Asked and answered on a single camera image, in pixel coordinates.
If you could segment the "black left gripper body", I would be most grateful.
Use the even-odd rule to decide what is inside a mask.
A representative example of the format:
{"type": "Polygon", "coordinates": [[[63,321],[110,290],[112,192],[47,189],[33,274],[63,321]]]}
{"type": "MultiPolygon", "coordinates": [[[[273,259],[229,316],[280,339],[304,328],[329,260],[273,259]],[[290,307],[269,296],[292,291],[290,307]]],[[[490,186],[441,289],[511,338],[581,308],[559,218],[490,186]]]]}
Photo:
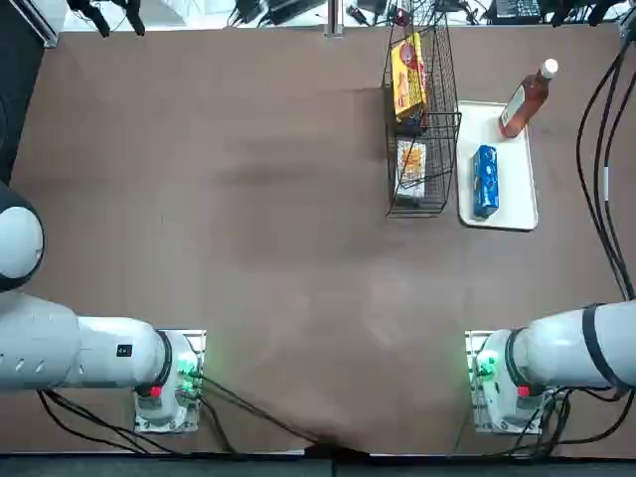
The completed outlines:
{"type": "Polygon", "coordinates": [[[68,0],[67,3],[72,10],[81,10],[88,6],[96,7],[102,4],[112,4],[130,11],[138,11],[141,7],[140,0],[68,0]]]}

